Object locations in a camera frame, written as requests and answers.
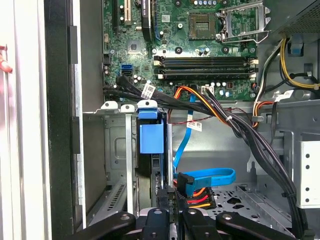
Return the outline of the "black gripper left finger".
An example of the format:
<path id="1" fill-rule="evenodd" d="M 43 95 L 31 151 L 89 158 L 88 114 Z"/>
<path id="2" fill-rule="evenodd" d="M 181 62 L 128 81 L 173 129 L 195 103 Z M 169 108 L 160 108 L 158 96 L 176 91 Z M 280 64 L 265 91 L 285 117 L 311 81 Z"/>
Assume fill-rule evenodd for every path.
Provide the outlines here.
<path id="1" fill-rule="evenodd" d="M 115 213 L 84 230 L 80 230 L 66 240 L 168 240 L 170 237 L 169 200 L 175 191 L 161 189 L 156 196 L 156 207 L 144 208 L 140 216 L 121 211 Z"/>

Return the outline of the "person's left hand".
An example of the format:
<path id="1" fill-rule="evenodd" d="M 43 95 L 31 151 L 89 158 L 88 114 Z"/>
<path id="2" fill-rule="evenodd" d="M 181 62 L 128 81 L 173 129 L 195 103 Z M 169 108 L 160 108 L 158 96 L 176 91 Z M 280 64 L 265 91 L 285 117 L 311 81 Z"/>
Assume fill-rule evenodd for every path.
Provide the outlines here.
<path id="1" fill-rule="evenodd" d="M 4 45 L 0 46 L 0 69 L 5 72 L 11 74 L 13 71 L 13 68 L 9 65 L 7 60 L 3 56 L 3 51 L 6 51 L 7 47 Z"/>

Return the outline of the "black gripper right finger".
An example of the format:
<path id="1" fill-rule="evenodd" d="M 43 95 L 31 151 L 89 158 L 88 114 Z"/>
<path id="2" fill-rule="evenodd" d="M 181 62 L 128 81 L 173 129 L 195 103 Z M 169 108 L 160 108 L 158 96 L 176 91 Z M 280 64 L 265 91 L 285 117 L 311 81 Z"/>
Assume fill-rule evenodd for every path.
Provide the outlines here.
<path id="1" fill-rule="evenodd" d="M 248 219 L 236 212 L 221 212 L 215 219 L 190 208 L 187 199 L 175 191 L 178 231 L 184 240 L 294 240 L 295 237 Z"/>

